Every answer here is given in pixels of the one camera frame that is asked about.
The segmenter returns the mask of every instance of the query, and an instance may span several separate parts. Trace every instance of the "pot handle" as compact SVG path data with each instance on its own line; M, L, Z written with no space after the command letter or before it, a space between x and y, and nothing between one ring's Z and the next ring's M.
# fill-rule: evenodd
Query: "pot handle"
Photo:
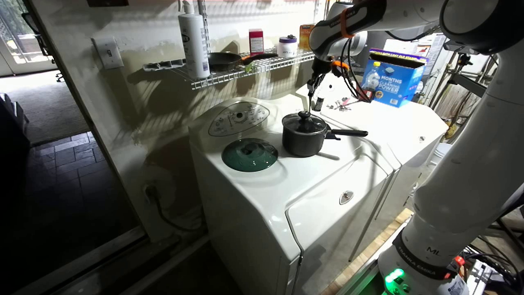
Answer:
M347 136L359 136L364 137L368 132L364 129L329 129L331 134L347 134Z

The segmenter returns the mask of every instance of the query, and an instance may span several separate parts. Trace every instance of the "cardboard box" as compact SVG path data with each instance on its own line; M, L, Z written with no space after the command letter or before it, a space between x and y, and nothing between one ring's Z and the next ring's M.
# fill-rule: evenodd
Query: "cardboard box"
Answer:
M393 106L411 101L424 73L426 57L390 50L370 50L362 88L373 99Z

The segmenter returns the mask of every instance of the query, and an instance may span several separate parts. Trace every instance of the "electrical outlet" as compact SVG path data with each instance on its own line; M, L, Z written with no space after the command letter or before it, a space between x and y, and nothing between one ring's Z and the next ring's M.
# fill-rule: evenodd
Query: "electrical outlet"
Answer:
M105 68L116 68L124 65L118 44L113 37L92 37L92 40Z

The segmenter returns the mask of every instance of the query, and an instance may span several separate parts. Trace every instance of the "cleaning supplies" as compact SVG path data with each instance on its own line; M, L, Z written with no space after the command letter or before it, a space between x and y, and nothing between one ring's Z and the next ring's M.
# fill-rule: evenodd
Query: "cleaning supplies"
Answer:
M277 54L280 57L295 57L296 55L296 37L293 34L283 36L278 39Z
M249 29L249 52L251 55L264 54L264 31Z
M192 78L210 77L210 59L203 16L196 14L188 1L183 1L183 14L178 16L187 73Z

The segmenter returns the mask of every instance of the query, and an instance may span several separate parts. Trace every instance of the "tile floor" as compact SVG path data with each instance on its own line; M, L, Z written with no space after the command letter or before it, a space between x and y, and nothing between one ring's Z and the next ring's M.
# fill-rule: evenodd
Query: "tile floor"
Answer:
M142 291L157 293L242 295L210 242Z
M92 132L2 155L2 291L13 291L138 226Z

